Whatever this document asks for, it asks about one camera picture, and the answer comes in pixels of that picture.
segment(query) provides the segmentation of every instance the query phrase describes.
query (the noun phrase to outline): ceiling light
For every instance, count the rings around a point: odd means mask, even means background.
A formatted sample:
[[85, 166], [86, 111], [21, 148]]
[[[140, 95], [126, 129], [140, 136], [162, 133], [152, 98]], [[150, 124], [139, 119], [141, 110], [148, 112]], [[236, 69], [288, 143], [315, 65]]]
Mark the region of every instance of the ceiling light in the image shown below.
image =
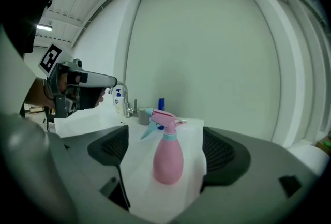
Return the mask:
[[52, 27], [49, 26], [49, 25], [38, 24], [38, 25], [37, 25], [37, 29], [46, 30], [46, 31], [51, 31], [51, 30], [52, 30]]

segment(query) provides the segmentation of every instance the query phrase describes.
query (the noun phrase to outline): white bottle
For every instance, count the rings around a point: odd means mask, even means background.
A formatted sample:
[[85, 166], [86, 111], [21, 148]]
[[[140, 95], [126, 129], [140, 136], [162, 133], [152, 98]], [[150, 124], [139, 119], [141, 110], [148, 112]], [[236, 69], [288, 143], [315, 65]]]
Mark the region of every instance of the white bottle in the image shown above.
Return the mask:
[[120, 115], [124, 115], [124, 97], [119, 93], [120, 89], [117, 89], [117, 94], [114, 99], [116, 112]]

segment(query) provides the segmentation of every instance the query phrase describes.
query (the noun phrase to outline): green object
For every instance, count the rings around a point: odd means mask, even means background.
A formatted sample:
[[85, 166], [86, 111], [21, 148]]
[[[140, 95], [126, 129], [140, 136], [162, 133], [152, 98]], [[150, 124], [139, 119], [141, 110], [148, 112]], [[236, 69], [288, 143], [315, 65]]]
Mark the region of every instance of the green object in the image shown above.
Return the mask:
[[329, 141], [323, 141], [323, 145], [326, 146], [327, 148], [329, 148], [331, 150], [331, 142], [329, 142]]

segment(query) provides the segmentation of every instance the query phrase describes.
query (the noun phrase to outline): pink spray bottle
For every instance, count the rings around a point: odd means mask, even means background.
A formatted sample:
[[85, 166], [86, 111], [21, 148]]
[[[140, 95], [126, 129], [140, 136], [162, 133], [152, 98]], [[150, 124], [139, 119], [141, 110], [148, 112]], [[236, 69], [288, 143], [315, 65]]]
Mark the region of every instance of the pink spray bottle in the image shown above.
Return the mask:
[[183, 173], [184, 158], [182, 148], [177, 139], [176, 127], [186, 123], [171, 113], [147, 108], [150, 118], [149, 128], [141, 137], [144, 139], [159, 125], [165, 127], [164, 134], [156, 148], [153, 160], [153, 175], [155, 180], [166, 185], [176, 183]]

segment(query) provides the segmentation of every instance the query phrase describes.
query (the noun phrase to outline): robotic arm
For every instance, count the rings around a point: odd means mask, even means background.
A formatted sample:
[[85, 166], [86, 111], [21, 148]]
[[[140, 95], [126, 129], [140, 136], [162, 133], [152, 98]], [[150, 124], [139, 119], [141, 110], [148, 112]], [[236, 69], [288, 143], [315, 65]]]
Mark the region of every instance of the robotic arm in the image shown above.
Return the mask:
[[[104, 88], [117, 85], [117, 78], [104, 74], [85, 71], [82, 61], [73, 59], [64, 49], [51, 45], [39, 63], [39, 68], [47, 75], [46, 85], [54, 96], [55, 113], [49, 109], [46, 117], [67, 118], [77, 110], [93, 108]], [[68, 88], [61, 93], [58, 80], [68, 74]]]

